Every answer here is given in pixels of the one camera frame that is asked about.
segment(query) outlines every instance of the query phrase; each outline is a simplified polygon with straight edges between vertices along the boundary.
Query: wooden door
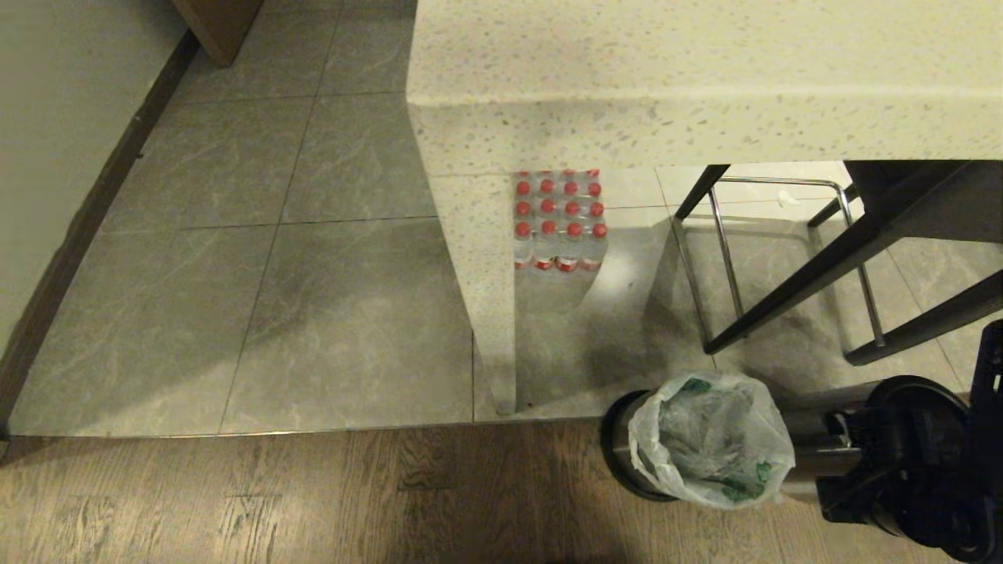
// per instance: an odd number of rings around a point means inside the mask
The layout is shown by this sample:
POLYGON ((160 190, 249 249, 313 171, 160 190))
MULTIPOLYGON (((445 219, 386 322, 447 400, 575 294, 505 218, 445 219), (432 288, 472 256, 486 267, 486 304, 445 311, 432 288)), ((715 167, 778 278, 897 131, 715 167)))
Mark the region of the wooden door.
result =
POLYGON ((262 0, 172 0, 202 43, 209 58, 230 66, 262 0))

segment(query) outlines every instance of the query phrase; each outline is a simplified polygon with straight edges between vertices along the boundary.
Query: hardwood floorboard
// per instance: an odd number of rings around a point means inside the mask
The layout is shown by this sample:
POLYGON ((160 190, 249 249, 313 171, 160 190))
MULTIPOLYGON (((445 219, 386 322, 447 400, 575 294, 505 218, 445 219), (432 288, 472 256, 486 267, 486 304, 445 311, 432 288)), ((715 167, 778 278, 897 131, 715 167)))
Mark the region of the hardwood floorboard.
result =
POLYGON ((640 500, 598 421, 178 440, 15 438, 3 562, 950 561, 793 501, 640 500))

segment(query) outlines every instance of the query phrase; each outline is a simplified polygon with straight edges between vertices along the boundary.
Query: wall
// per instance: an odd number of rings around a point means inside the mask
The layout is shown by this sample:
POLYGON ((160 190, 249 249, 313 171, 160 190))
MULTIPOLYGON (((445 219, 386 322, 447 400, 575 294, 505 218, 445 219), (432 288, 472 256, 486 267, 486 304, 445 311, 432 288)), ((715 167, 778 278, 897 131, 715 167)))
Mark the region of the wall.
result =
POLYGON ((169 0, 0 0, 0 353, 185 30, 169 0))

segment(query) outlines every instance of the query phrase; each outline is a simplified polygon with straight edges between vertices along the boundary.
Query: white speckled counter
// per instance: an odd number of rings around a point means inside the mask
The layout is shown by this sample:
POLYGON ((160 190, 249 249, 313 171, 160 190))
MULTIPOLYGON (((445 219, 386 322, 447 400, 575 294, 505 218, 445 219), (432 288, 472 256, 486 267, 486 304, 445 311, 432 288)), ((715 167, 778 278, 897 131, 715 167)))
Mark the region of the white speckled counter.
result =
POLYGON ((505 175, 1003 156, 1003 3, 421 0, 411 122, 501 412, 505 175))

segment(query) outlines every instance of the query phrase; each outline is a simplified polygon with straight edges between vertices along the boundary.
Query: plastic bag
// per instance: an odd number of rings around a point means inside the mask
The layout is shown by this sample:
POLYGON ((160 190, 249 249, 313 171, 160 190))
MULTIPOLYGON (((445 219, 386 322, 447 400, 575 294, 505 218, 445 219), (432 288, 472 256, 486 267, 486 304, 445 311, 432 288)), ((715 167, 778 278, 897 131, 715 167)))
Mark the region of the plastic bag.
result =
POLYGON ((762 503, 794 447, 761 381, 737 373, 670 378, 628 422, 634 468, 664 493, 718 509, 762 503))

